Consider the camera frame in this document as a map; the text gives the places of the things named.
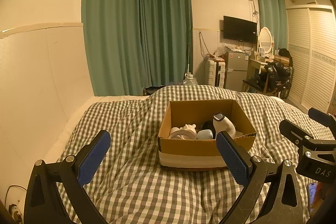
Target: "mini fridge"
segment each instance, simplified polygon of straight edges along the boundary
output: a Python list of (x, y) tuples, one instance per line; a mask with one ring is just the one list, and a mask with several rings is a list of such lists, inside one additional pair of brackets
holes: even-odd
[(249, 55), (245, 52), (226, 52), (225, 56), (224, 88), (241, 91), (243, 80), (246, 79)]

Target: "checkered duvet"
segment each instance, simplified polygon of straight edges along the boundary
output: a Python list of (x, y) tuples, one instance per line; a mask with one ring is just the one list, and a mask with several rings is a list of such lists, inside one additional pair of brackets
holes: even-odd
[[(108, 223), (218, 223), (238, 197), (229, 170), (173, 172), (161, 169), (157, 132), (167, 104), (173, 100), (235, 99), (257, 131), (251, 155), (269, 162), (285, 159), (296, 167), (296, 147), (279, 133), (279, 122), (289, 119), (316, 139), (333, 140), (331, 132), (297, 108), (260, 94), (239, 93), (212, 86), (169, 86), (144, 101), (99, 102), (88, 108), (59, 160), (76, 154), (101, 129), (111, 134), (111, 147), (92, 182), (84, 188)], [(306, 185), (311, 179), (297, 175), (303, 218), (308, 219)], [(268, 184), (247, 223), (253, 221)], [(80, 223), (62, 185), (64, 205)]]

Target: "water bottle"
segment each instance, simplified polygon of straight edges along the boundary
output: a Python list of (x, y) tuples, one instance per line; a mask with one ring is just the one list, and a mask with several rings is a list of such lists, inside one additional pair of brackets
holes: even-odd
[(184, 76), (183, 85), (198, 85), (196, 78), (191, 73), (186, 73)]

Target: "phone screen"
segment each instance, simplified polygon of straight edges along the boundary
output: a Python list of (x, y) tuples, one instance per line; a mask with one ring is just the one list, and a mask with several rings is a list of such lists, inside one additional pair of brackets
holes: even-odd
[(311, 213), (311, 204), (314, 201), (315, 193), (316, 193), (317, 182), (312, 182), (307, 185), (308, 191), (308, 210)]

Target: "plastic bag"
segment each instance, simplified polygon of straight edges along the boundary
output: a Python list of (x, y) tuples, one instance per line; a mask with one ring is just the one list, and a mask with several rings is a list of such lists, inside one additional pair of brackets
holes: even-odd
[(266, 72), (262, 72), (257, 77), (258, 85), (263, 89), (267, 84), (267, 92), (272, 92), (274, 90), (282, 91), (290, 87), (290, 70), (288, 66), (285, 66), (281, 62), (271, 62), (264, 66)]
[(222, 56), (226, 53), (226, 49), (225, 49), (225, 43), (220, 43), (218, 48), (215, 50), (214, 52), (214, 56)]

